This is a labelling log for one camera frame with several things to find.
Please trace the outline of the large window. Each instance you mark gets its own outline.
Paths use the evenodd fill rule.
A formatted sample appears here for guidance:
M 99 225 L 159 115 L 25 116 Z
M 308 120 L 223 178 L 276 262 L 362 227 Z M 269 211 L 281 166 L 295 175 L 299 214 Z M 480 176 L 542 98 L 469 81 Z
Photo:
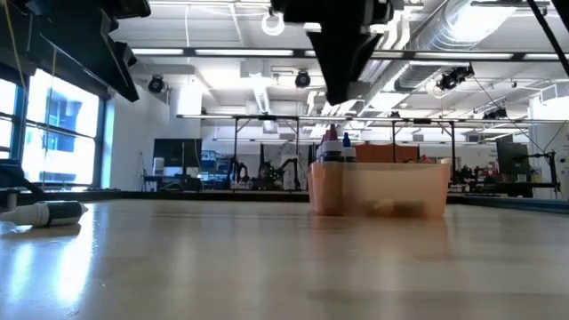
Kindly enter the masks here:
M 91 185 L 104 100 L 41 69 L 28 83 L 0 78 L 0 159 L 34 183 Z

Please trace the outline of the black background stand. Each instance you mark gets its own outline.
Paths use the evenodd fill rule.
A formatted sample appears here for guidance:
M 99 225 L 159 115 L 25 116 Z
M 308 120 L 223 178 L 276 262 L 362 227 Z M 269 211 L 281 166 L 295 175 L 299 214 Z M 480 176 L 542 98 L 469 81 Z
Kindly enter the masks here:
M 499 174 L 501 181 L 495 183 L 495 188 L 501 193 L 514 197 L 532 198 L 533 192 L 537 188 L 545 188 L 553 190 L 556 194 L 561 191 L 561 184 L 557 181 L 557 168 L 555 165 L 556 152 L 550 151 L 545 153 L 529 154 L 530 159 L 544 158 L 549 166 L 550 181 L 549 182 L 536 182 L 532 178 L 532 169 L 529 175 L 506 175 Z

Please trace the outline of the orange partition panel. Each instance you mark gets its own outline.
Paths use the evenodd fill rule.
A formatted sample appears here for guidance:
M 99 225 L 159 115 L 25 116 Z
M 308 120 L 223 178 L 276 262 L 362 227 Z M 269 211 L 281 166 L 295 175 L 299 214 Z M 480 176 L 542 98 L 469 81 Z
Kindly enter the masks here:
M 397 144 L 359 144 L 355 145 L 359 163 L 408 163 L 417 162 L 420 157 L 418 146 Z

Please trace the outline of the large dark bottle red tip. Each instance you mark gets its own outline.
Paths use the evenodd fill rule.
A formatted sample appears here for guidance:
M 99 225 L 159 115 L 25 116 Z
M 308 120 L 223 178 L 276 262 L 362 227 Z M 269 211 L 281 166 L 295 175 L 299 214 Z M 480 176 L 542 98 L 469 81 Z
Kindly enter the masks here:
M 327 129 L 328 136 L 324 145 L 324 153 L 322 162 L 343 162 L 342 156 L 342 141 L 338 138 L 338 133 L 335 124 L 331 124 Z

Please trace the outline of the small grey post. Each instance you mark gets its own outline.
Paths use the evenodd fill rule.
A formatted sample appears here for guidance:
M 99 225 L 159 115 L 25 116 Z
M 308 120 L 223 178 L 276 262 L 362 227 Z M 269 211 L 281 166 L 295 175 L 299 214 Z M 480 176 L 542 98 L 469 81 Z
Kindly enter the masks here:
M 4 192 L 5 201 L 4 201 L 4 211 L 12 211 L 17 206 L 18 195 L 20 194 L 19 190 L 17 189 L 6 189 Z

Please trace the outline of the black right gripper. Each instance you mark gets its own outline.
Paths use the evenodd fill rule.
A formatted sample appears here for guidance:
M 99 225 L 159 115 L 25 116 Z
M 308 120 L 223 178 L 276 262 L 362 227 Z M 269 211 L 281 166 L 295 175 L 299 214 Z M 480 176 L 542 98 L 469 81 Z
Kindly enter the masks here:
M 349 100 L 351 84 L 358 81 L 381 40 L 381 34 L 368 33 L 369 27 L 387 24 L 393 17 L 391 0 L 317 1 L 307 23 L 318 24 L 322 32 L 308 32 L 307 36 L 324 76 L 330 105 Z

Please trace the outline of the dark background monitor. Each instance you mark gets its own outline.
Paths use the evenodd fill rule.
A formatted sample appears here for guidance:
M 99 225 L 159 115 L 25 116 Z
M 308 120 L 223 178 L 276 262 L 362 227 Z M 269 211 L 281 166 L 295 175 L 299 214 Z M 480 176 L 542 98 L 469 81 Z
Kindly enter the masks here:
M 517 176 L 529 175 L 531 173 L 526 145 L 499 141 L 496 147 L 501 174 Z

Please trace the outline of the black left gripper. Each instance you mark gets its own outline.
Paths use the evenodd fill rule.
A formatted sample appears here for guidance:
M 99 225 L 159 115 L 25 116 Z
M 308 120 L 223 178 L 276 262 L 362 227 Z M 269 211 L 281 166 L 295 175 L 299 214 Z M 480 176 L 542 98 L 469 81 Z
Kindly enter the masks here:
M 111 38 L 117 23 L 101 6 L 102 0 L 26 0 L 46 41 L 92 78 L 134 102 L 139 94 L 130 67 L 137 59 L 127 43 Z

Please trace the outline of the white ceiling vent unit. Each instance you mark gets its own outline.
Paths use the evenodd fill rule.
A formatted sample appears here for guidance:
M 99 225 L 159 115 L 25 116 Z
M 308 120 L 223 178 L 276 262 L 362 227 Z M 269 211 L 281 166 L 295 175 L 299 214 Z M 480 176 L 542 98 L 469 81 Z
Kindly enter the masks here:
M 569 99 L 569 83 L 553 84 L 540 92 L 542 104 Z

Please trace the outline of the black background screen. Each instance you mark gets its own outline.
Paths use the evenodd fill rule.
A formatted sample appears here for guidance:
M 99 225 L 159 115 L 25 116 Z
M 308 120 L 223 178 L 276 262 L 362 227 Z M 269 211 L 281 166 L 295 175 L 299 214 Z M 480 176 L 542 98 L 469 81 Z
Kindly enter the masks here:
M 163 158 L 165 167 L 198 167 L 201 139 L 154 139 L 153 157 Z

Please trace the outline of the small bottle dark label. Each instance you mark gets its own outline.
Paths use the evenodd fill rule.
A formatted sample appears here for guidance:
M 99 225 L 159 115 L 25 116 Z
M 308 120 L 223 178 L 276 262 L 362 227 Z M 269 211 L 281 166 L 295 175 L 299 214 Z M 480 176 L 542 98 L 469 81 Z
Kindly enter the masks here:
M 0 221 L 16 226 L 49 228 L 77 224 L 88 208 L 78 201 L 46 201 L 0 213 Z

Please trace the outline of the orange translucent plastic bin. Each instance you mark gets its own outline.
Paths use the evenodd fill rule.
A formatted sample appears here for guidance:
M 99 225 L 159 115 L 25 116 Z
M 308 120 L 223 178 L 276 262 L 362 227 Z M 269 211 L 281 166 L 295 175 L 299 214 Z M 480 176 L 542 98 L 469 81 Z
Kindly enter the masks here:
M 320 216 L 438 219 L 450 173 L 448 164 L 313 163 L 309 201 Z

